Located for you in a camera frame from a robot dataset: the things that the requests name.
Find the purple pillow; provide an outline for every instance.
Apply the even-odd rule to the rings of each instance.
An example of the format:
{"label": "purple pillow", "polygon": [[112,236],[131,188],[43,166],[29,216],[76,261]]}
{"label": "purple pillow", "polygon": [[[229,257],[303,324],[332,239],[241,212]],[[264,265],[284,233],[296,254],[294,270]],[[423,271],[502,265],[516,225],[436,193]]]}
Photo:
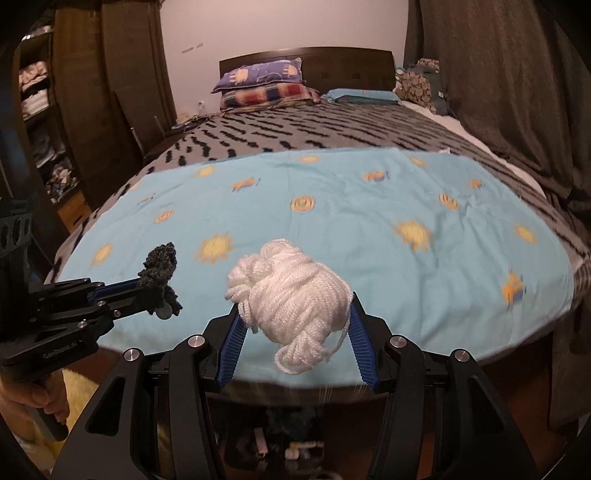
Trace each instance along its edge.
{"label": "purple pillow", "polygon": [[302,83],[301,58],[256,63],[226,73],[216,84],[212,93],[222,90],[267,85],[275,82]]}

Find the plaid pillow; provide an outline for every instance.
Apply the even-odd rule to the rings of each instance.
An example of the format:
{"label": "plaid pillow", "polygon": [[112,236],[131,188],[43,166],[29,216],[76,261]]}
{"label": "plaid pillow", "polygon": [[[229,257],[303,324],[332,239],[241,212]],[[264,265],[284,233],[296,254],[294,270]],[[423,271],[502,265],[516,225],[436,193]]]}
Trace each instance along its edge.
{"label": "plaid pillow", "polygon": [[271,83],[224,93],[220,110],[246,112],[294,105],[300,101],[318,103],[320,97],[315,90],[301,83]]}

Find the white wall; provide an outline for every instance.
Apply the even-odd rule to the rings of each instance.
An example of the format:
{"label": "white wall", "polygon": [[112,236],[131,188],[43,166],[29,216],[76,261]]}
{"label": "white wall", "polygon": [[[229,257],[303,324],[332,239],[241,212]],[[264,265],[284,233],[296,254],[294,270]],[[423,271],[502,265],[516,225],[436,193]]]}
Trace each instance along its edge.
{"label": "white wall", "polygon": [[220,94],[209,92],[218,62],[231,57],[363,47],[391,50],[402,65],[408,0],[166,0],[160,14],[177,113],[194,114],[200,100],[208,112],[219,109]]}

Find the sun pattern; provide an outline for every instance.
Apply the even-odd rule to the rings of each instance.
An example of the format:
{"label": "sun pattern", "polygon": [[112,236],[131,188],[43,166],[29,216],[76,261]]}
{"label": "sun pattern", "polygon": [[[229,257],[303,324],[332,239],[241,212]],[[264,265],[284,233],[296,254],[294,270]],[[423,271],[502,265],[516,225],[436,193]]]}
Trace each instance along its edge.
{"label": "sun pattern", "polygon": [[92,259],[92,266],[96,267],[97,265],[101,265],[109,255],[113,251],[113,245],[107,244],[104,247],[99,248],[98,252],[95,253],[95,256]]}
{"label": "sun pattern", "polygon": [[431,230],[427,230],[422,223],[415,223],[414,220],[410,220],[408,223],[398,222],[394,234],[402,237],[403,244],[411,244],[413,252],[419,248],[424,252],[429,251]]}
{"label": "sun pattern", "polygon": [[300,161],[304,163],[316,163],[320,159],[316,155],[306,155],[305,157],[300,157]]}
{"label": "sun pattern", "polygon": [[154,198],[154,194],[152,194],[152,195],[148,195],[147,197],[144,197],[144,198],[142,198],[142,199],[141,199],[141,200],[138,202],[138,205],[139,205],[140,203],[149,202],[149,201],[150,201],[150,200],[152,200],[153,198]]}
{"label": "sun pattern", "polygon": [[535,233],[532,232],[529,228],[519,224],[514,225],[513,228],[515,229],[517,235],[519,235],[527,243],[535,245],[538,242]]}
{"label": "sun pattern", "polygon": [[172,217],[174,210],[166,210],[156,217],[154,223],[162,223]]}
{"label": "sun pattern", "polygon": [[413,162],[417,167],[424,167],[425,162],[417,157],[409,157],[408,158],[411,162]]}
{"label": "sun pattern", "polygon": [[234,185],[232,185],[232,191],[237,192],[240,189],[244,189],[247,187],[252,187],[256,184],[256,178],[250,177],[249,179],[237,181]]}
{"label": "sun pattern", "polygon": [[232,248],[233,239],[228,237],[228,233],[222,236],[214,235],[211,238],[203,240],[199,253],[195,256],[195,260],[201,259],[201,263],[210,262],[215,264],[219,259],[225,260],[228,258],[228,252],[234,250]]}
{"label": "sun pattern", "polygon": [[363,174],[363,177],[367,181],[384,181],[388,177],[388,172],[383,171],[369,171]]}
{"label": "sun pattern", "polygon": [[501,294],[507,302],[507,305],[510,307],[514,302],[521,300],[524,293],[525,288],[523,286],[523,278],[518,277],[515,272],[509,270],[509,279],[503,285],[501,290]]}
{"label": "sun pattern", "polygon": [[314,197],[303,195],[291,201],[291,209],[294,212],[309,212],[314,208]]}
{"label": "sun pattern", "polygon": [[458,210],[458,208],[460,207],[457,204],[456,199],[450,197],[449,195],[446,195],[445,193],[442,193],[439,196],[439,201],[444,207],[449,208],[450,210]]}
{"label": "sun pattern", "polygon": [[475,189],[475,190],[477,190],[477,189],[479,189],[480,187],[482,187],[482,185],[483,185],[483,184],[482,184],[482,182],[481,182],[480,180],[477,180],[477,179],[471,179],[471,180],[468,180],[468,186],[469,186],[471,189]]}
{"label": "sun pattern", "polygon": [[207,167],[200,168],[195,172],[196,177],[209,177],[213,171],[216,169],[213,165],[208,165]]}

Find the bed sheet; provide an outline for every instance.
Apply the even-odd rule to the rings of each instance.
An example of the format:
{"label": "bed sheet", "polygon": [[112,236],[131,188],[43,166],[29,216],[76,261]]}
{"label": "bed sheet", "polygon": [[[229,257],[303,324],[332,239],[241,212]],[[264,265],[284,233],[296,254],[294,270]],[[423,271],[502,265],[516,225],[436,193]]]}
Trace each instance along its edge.
{"label": "bed sheet", "polygon": [[[154,172],[271,151],[367,146],[395,146],[432,152],[449,148],[452,153],[474,158],[511,188],[558,236],[574,272],[573,303],[576,304],[581,294],[589,288],[591,268],[589,252],[584,243],[535,186],[520,178],[482,147],[403,106],[327,103],[210,118],[201,128],[188,134],[131,178],[102,208],[94,212],[64,243],[48,280],[59,278],[61,268],[72,251],[102,214],[118,199],[139,188],[142,179]],[[364,398],[367,391],[363,385],[293,389],[264,382],[233,382],[226,394],[244,402],[298,404],[356,401]]]}
{"label": "bed sheet", "polygon": [[431,111],[423,106],[417,105],[416,103],[409,102],[407,100],[402,100],[401,103],[406,107],[410,108],[414,112],[420,113],[422,116],[425,116],[429,120],[438,123],[439,125],[447,128],[450,132],[459,135],[462,138],[468,140],[472,145],[475,147],[480,148],[483,152],[490,155],[494,158],[497,162],[502,163],[505,167],[510,169],[515,175],[517,175],[521,180],[526,182],[530,187],[535,189],[540,195],[544,195],[544,190],[542,189],[541,185],[533,178],[529,173],[525,170],[522,170],[515,165],[510,164],[504,158],[495,155],[490,148],[488,148],[484,142],[480,141],[473,135],[470,135],[466,129],[462,126],[459,120],[453,118],[450,115],[433,115]]}
{"label": "bed sheet", "polygon": [[[99,340],[157,353],[226,314],[230,269],[278,238],[334,269],[394,333],[435,353],[466,348],[488,359],[568,312],[573,298],[558,238],[477,162],[375,147],[266,153],[153,174],[101,217],[62,277],[125,281],[155,245],[173,242],[180,315],[163,322],[138,313]],[[361,383],[349,342],[300,375],[274,365],[277,349],[248,334],[235,378],[291,388]]]}

